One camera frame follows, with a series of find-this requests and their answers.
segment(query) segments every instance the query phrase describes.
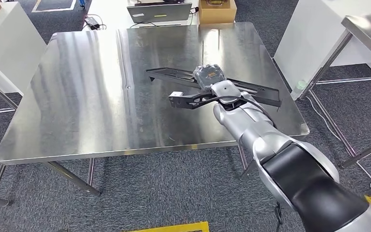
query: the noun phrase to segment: floor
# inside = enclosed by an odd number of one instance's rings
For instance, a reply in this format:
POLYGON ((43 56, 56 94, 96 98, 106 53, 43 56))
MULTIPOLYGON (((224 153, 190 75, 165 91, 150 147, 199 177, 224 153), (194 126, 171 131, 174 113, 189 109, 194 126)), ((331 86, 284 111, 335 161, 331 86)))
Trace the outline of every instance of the floor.
MULTIPOLYGON (((20 0, 46 42, 58 31, 80 30, 85 12, 31 13, 35 2, 20 0)), ((273 55, 295 9, 296 0, 237 0, 236 21, 253 22, 273 55)), ((324 79, 371 76, 366 65, 331 68, 324 79)), ((371 145, 371 82, 318 86, 315 92, 356 151, 371 145)), ((10 95, 19 102, 20 96, 10 95)), ((309 101, 297 101, 314 144, 335 164, 348 158, 343 145, 327 130, 309 101)), ((0 108, 6 107, 0 101, 0 108)), ((0 140, 13 113, 0 114, 0 140)), ((86 179, 88 160, 61 162, 86 179)), ((371 156, 361 164, 371 173, 371 156)), ((0 197, 0 232, 132 231, 208 221, 213 232, 273 232, 275 199, 254 174, 245 181, 235 147, 153 153, 97 159, 90 196, 40 164, 9 166, 0 197)), ((371 195, 371 180, 358 167, 339 169, 341 183, 360 195, 371 195)), ((283 209, 282 232, 302 232, 295 212, 283 209)))

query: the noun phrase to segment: desk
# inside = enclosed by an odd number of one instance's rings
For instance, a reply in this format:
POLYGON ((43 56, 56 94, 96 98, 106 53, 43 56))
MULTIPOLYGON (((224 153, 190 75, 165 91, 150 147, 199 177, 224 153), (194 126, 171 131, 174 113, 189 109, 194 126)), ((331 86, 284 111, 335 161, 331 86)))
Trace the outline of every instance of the desk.
POLYGON ((366 78, 352 78, 352 79, 343 79, 343 80, 333 80, 333 81, 320 81, 324 72, 332 65, 332 63, 341 55, 341 52, 348 46, 352 38, 358 39, 371 51, 371 14, 361 15, 361 16, 346 16, 342 25, 346 28, 346 33, 343 35, 342 39, 339 41, 338 45, 335 47, 335 50, 324 63, 323 67, 318 71, 318 73, 312 78, 309 85, 305 88, 304 92, 301 94, 301 97, 304 97, 307 93, 314 98, 319 108, 322 110, 322 113, 331 123, 333 129, 338 135, 339 139, 345 145, 346 151, 352 157, 350 160, 342 164, 343 167, 349 167, 351 164, 356 163, 358 160, 371 154, 371 147, 362 151, 360 154, 356 154, 353 148, 348 143, 347 139, 342 134, 341 130, 335 124, 334 120, 330 117, 329 113, 318 99, 316 94, 312 91, 312 88, 315 85, 323 84, 335 84, 335 83, 347 83, 355 81, 369 81, 371 77, 366 78))
MULTIPOLYGON (((142 0, 141 2, 158 2, 163 0, 142 0)), ((102 20, 103 24, 107 25, 107 29, 128 29, 133 26, 133 20, 130 17, 130 14, 127 11, 128 6, 134 6, 136 0, 94 0, 90 4, 90 8, 87 12, 89 16, 91 14, 99 15, 102 20)), ((199 0, 185 0, 185 3, 192 3, 192 7, 196 7, 199 4, 199 0)), ((199 14, 196 13, 193 17, 188 18, 188 20, 184 21, 171 21, 171 22, 156 22, 154 23, 157 26, 164 26, 164 25, 197 25, 199 24, 199 14)), ((139 28, 144 26, 152 26, 151 24, 138 24, 133 26, 133 28, 139 28)))
MULTIPOLYGON (((344 39, 347 30, 341 24, 347 15, 371 14, 371 0, 299 0, 284 32, 275 62, 297 99, 303 88, 311 85, 329 57, 344 39)), ((371 50, 356 37, 331 62, 330 66, 367 63, 371 67, 371 50)))
POLYGON ((98 194, 56 161, 237 145, 213 103, 171 108, 173 91, 196 89, 150 82, 144 73, 208 63, 232 79, 278 89, 282 106, 264 108, 279 130, 309 133, 251 23, 65 32, 48 44, 2 139, 0 163, 42 162, 98 194))

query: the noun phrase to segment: white table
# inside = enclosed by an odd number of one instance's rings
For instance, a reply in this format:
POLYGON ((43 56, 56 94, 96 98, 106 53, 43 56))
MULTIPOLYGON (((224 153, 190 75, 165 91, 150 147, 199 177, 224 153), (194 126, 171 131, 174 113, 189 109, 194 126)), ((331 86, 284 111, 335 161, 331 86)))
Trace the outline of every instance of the white table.
MULTIPOLYGON (((342 41, 343 18, 362 14, 371 14, 371 0, 299 0, 274 56, 293 99, 298 82, 309 84, 342 41)), ((371 51, 352 38, 331 66, 361 63, 371 67, 371 51)))
POLYGON ((0 5, 0 89, 23 95, 46 44, 19 2, 0 5))
MULTIPOLYGON (((147 2, 158 2, 163 0, 142 0, 142 3, 147 2)), ((107 29, 128 29, 133 26, 135 23, 130 17, 130 14, 127 11, 128 6, 134 6, 137 1, 135 0, 93 0, 90 4, 88 10, 88 15, 96 14, 101 17, 103 24, 107 26, 107 29)), ((199 4, 198 0, 185 0, 185 3, 191 2, 192 7, 197 7, 199 4)), ((184 21, 168 21, 168 22, 156 22, 154 23, 157 26, 163 25, 196 25, 199 24, 199 15, 198 13, 194 14, 193 17, 189 16, 188 20, 184 21)), ((132 28, 153 26, 151 24, 138 24, 132 28)))

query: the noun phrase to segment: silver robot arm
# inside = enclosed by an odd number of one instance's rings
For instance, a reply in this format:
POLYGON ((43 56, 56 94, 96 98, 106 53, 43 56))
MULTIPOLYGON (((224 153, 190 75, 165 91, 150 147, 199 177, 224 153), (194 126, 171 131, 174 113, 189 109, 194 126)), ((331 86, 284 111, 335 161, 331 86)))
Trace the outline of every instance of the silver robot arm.
POLYGON ((194 109, 217 101, 218 122, 248 149, 262 182, 282 206, 298 212, 306 231, 371 232, 371 205, 339 184, 338 170, 322 152, 277 130, 268 113, 218 65, 198 66, 193 74, 203 93, 174 92, 171 105, 194 109))

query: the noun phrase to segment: stainless steel table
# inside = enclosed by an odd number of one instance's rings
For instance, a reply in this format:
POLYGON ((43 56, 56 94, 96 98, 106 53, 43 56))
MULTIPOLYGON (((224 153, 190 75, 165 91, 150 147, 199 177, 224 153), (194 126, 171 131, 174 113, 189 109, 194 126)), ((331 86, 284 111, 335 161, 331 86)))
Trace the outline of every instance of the stainless steel table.
POLYGON ((371 154, 371 147, 367 148, 366 150, 362 151, 359 154, 356 154, 352 146, 348 143, 347 139, 342 134, 341 130, 335 124, 334 120, 330 117, 329 113, 320 102, 316 94, 312 91, 312 88, 315 85, 324 85, 324 84, 335 84, 335 83, 348 83, 348 82, 358 82, 358 81, 370 81, 371 77, 361 77, 361 78, 351 78, 351 79, 342 79, 342 80, 328 80, 328 81, 320 81, 322 75, 325 71, 330 67, 332 62, 338 57, 339 53, 345 48, 345 46, 349 43, 352 36, 355 36, 358 40, 360 40, 369 50, 371 50, 371 14, 361 15, 361 16, 346 16, 343 21, 342 25, 346 28, 346 33, 342 36, 341 40, 338 41, 338 47, 326 61, 324 66, 319 70, 319 72, 312 78, 311 83, 307 86, 305 91, 301 94, 300 98, 304 99, 306 94, 309 92, 310 95, 314 98, 315 102, 321 109, 322 113, 331 123, 333 129, 337 133, 339 139, 345 145, 346 151, 352 157, 351 159, 345 161, 342 166, 349 167, 350 165, 356 163, 358 160, 362 159, 371 154))
POLYGON ((94 158, 237 143, 212 104, 171 108, 173 91, 196 89, 150 79, 144 71, 194 70, 217 63, 233 79, 277 88, 282 106, 264 106, 287 135, 309 133, 251 23, 54 34, 0 144, 0 163, 42 162, 91 187, 94 158), (91 158, 88 183, 58 160, 91 158))

